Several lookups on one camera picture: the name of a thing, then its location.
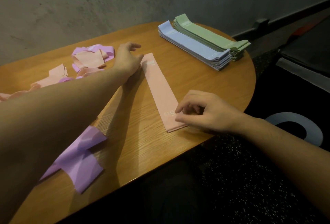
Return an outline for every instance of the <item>person's left arm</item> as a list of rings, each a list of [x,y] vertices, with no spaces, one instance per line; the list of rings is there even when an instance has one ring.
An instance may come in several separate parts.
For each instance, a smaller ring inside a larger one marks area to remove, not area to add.
[[[111,69],[0,103],[0,223],[137,71],[143,56],[130,51],[140,47],[122,44]]]

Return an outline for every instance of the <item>pink resistance band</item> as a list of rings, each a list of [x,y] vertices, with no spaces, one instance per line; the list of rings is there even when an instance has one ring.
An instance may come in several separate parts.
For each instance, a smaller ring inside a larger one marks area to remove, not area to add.
[[[174,111],[178,106],[178,101],[160,70],[153,54],[150,53],[144,55],[141,65],[166,131],[170,133],[185,127],[186,124],[175,121],[176,114]]]

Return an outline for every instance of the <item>round table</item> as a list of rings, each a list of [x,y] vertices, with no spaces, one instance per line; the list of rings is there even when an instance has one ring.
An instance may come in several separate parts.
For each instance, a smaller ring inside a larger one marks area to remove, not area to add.
[[[239,110],[245,110],[255,87],[254,65],[249,54],[245,52],[242,59],[218,72],[161,38],[159,24],[133,26],[1,66],[0,92],[26,90],[61,63],[66,65],[69,76],[76,76],[71,67],[75,47],[102,44],[117,49],[120,43],[132,41],[142,45],[136,54],[153,53],[178,101],[190,89],[196,89],[215,93]],[[203,27],[233,40],[219,30]],[[107,62],[106,68],[111,68],[113,63],[114,60]],[[11,223],[55,223],[212,136],[192,127],[168,134],[143,72],[116,92],[93,125],[109,138],[92,149],[104,172],[79,194],[68,175],[60,170],[32,190]]]

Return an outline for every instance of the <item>person's right arm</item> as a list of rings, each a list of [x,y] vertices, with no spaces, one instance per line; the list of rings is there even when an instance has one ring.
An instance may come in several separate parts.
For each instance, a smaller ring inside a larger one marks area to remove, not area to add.
[[[212,93],[191,90],[175,113],[176,121],[239,134],[266,154],[292,183],[330,219],[330,153],[263,119],[240,112]]]

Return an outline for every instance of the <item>gray wall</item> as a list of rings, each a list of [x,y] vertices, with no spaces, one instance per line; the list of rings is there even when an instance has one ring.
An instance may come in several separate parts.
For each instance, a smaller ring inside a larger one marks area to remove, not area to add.
[[[320,1],[0,0],[0,64],[181,13],[233,35]]]

